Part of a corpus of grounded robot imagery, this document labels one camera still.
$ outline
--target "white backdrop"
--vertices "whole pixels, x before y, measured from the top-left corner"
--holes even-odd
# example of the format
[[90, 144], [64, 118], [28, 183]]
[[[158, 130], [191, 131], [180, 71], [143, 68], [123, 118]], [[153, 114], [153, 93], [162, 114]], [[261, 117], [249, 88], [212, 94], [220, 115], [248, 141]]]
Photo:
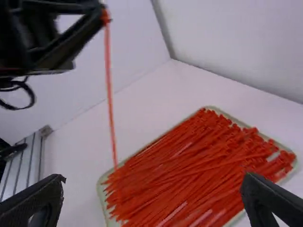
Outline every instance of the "white backdrop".
[[[136, 81], [169, 60], [158, 22], [149, 0], [109, 0], [113, 18], [112, 72], [114, 91]], [[64, 30], [77, 17], [64, 16]], [[24, 111], [0, 109], [0, 138], [16, 142], [50, 124], [54, 129], [106, 98], [103, 36], [101, 31], [76, 60], [76, 69], [61, 75], [30, 78], [37, 95], [34, 107]], [[14, 104], [27, 101], [23, 92], [0, 93]]]
[[177, 60], [303, 103], [302, 0], [154, 1]]

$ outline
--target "green tray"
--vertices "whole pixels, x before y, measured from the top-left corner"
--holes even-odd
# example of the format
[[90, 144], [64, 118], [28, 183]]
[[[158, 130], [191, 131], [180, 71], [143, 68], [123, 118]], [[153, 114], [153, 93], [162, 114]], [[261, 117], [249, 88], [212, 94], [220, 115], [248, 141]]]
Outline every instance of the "green tray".
[[[214, 106], [205, 106], [204, 107], [206, 110], [214, 110], [217, 114], [222, 114], [224, 117], [230, 119], [233, 123], [236, 123], [239, 127], [241, 128], [251, 128], [251, 126], [247, 125], [246, 123], [243, 123], [241, 121], [239, 121], [238, 119], [230, 116], [229, 114], [225, 113], [224, 111], [220, 110], [217, 107]], [[264, 138], [265, 140], [270, 139], [270, 137], [262, 134], [259, 132], [259, 136], [261, 136], [262, 138]], [[285, 150], [289, 153], [294, 153], [291, 149], [289, 149], [288, 147], [282, 145], [281, 143], [277, 142], [275, 140], [276, 145], [279, 147], [279, 149]], [[125, 161], [122, 161], [121, 163], [119, 163], [119, 166], [122, 166]], [[287, 174], [287, 176], [283, 179], [281, 179], [279, 182], [277, 182], [278, 185], [281, 185], [282, 183], [284, 183], [285, 181], [289, 180], [294, 173], [297, 171], [298, 169], [298, 161], [297, 159], [294, 160], [294, 162], [292, 163], [293, 169]], [[101, 183], [107, 180], [107, 177], [114, 172], [114, 168], [108, 170], [106, 173], [104, 173], [98, 180], [97, 182], [97, 192], [98, 192], [98, 196], [102, 205], [102, 209], [103, 209], [103, 213], [104, 213], [104, 217], [105, 217], [105, 221], [107, 224], [107, 227], [120, 227], [121, 226], [121, 222], [116, 222], [114, 219], [110, 219], [110, 214], [109, 211], [106, 209], [107, 207], [107, 202], [106, 202], [106, 194], [104, 192], [106, 185], [102, 185]], [[229, 227], [231, 225], [234, 225], [237, 221], [240, 220], [240, 218], [243, 216], [243, 214], [245, 213], [245, 210], [240, 211], [237, 215], [235, 215], [229, 222], [227, 222], [224, 227]]]

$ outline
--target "white floor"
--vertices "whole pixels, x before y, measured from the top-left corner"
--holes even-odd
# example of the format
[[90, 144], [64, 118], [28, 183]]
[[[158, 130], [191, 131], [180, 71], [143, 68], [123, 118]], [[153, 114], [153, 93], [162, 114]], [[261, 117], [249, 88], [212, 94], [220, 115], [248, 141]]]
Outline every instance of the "white floor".
[[[290, 147], [303, 161], [303, 106], [171, 60], [115, 94], [118, 156], [125, 159], [205, 105], [215, 105]], [[96, 193], [113, 166], [106, 102], [50, 135], [45, 176], [67, 177], [58, 227], [106, 226]], [[303, 197], [303, 173], [283, 186]], [[236, 226], [250, 226], [247, 217]]]

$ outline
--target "tray rim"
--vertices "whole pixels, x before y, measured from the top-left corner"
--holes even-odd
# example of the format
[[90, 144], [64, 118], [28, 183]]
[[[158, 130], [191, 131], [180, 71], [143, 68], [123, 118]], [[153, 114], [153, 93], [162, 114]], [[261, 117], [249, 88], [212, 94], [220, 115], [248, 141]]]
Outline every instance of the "tray rim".
[[[151, 145], [153, 144], [156, 140], [158, 140], [159, 138], [161, 138], [163, 135], [165, 135], [166, 133], [168, 133], [169, 131], [173, 130], [175, 127], [177, 127], [178, 125], [180, 125], [181, 123], [183, 123], [184, 121], [186, 121], [188, 118], [192, 117], [193, 115], [195, 115], [199, 110], [201, 109], [206, 109], [206, 110], [213, 110], [215, 111], [217, 114], [222, 114], [223, 116], [225, 116], [226, 118], [230, 119], [233, 123], [236, 123], [238, 125], [240, 125], [241, 127], [246, 127], [246, 128], [253, 128], [251, 127], [250, 125], [240, 121], [239, 119], [233, 117], [232, 115], [226, 113], [225, 111], [221, 110], [220, 108], [216, 107], [216, 106], [213, 106], [213, 105], [206, 105], [206, 106], [203, 106], [201, 108], [199, 108], [198, 110], [196, 110], [195, 112], [193, 112], [191, 115], [189, 115], [188, 117], [184, 118], [183, 120], [181, 120], [180, 122], [178, 122], [177, 124], [175, 124], [174, 126], [172, 126], [170, 129], [168, 129], [167, 131], [165, 131], [164, 133], [162, 133], [160, 136], [158, 136], [156, 139], [152, 140], [151, 142], [149, 142], [148, 144], [146, 144], [145, 146], [143, 146], [142, 148], [140, 148], [139, 150], [137, 150], [136, 152], [134, 152], [133, 154], [131, 154], [129, 157], [127, 157], [126, 159], [124, 159], [123, 161], [121, 161], [119, 164], [118, 164], [118, 167], [122, 166], [128, 159], [130, 159], [131, 157], [133, 157], [134, 155], [136, 155], [138, 152], [140, 152], [141, 150], [143, 150], [145, 147], [147, 147], [148, 145]], [[279, 147], [279, 149], [283, 149], [289, 153], [293, 153], [295, 154], [290, 148], [288, 148], [287, 146], [281, 144], [280, 142], [278, 142], [277, 140], [275, 140], [274, 138], [272, 137], [269, 137], [263, 133], [261, 133], [260, 131], [258, 132], [258, 134], [264, 138], [265, 140], [268, 140], [268, 139], [272, 139], [275, 141], [275, 144]], [[286, 175], [286, 177], [282, 178], [280, 181], [276, 182], [277, 185], [282, 185], [284, 183], [286, 183], [287, 181], [289, 181], [293, 175], [298, 171], [299, 169], [299, 163], [298, 163], [298, 160], [297, 160], [297, 155], [296, 155], [296, 159], [294, 160], [294, 162], [292, 163], [292, 166], [293, 166], [293, 169]], [[102, 193], [101, 191], [104, 191], [104, 187], [103, 185], [101, 184], [102, 182], [104, 182], [106, 180], [106, 178], [112, 173], [114, 172], [114, 168], [111, 168], [109, 169], [108, 171], [106, 171], [97, 181], [97, 185], [96, 185], [96, 189], [97, 189], [97, 193], [98, 193], [98, 197], [100, 199], [100, 203], [101, 203], [101, 206], [102, 206], [102, 210], [103, 210], [103, 215], [104, 215], [104, 218], [105, 218], [105, 221], [106, 221], [106, 225], [107, 227], [110, 227], [111, 223], [110, 222], [113, 222], [113, 223], [116, 223], [116, 224], [119, 224], [117, 223], [116, 221], [114, 220], [110, 220], [108, 217], [107, 217], [107, 212], [108, 210], [106, 209], [106, 196], [104, 196], [104, 193]], [[223, 227], [230, 227], [234, 224], [236, 224], [238, 221], [240, 221], [242, 219], [242, 217], [244, 217], [244, 215], [246, 214], [245, 212], [245, 209], [243, 209], [242, 211], [240, 211], [238, 214], [236, 214], [232, 219], [230, 219], [226, 224], [223, 225]]]

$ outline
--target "bundle of cable ties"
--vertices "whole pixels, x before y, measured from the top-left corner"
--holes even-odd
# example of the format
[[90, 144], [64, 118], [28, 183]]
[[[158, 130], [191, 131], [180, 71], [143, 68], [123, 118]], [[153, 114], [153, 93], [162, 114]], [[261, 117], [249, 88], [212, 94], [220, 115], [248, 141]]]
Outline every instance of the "bundle of cable ties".
[[108, 176], [107, 209], [125, 227], [221, 227], [244, 208], [247, 171], [278, 182], [295, 158], [256, 128], [201, 109]]

